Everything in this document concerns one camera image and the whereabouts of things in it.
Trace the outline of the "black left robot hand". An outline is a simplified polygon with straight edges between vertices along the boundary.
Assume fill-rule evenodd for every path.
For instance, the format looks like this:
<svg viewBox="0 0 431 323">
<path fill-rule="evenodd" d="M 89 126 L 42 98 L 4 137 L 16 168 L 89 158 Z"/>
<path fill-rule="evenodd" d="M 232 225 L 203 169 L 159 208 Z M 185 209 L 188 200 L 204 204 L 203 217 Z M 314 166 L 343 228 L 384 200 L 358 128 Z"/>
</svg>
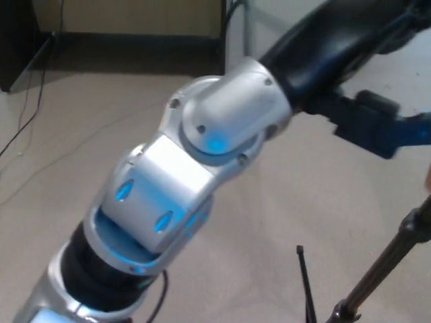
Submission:
<svg viewBox="0 0 431 323">
<path fill-rule="evenodd" d="M 327 117 L 335 135 L 382 158 L 430 144 L 430 114 L 404 117 L 399 105 L 363 90 L 347 98 L 341 84 L 374 55 L 407 45 L 430 27 L 429 1 L 326 1 L 261 58 L 291 106 Z"/>
</svg>

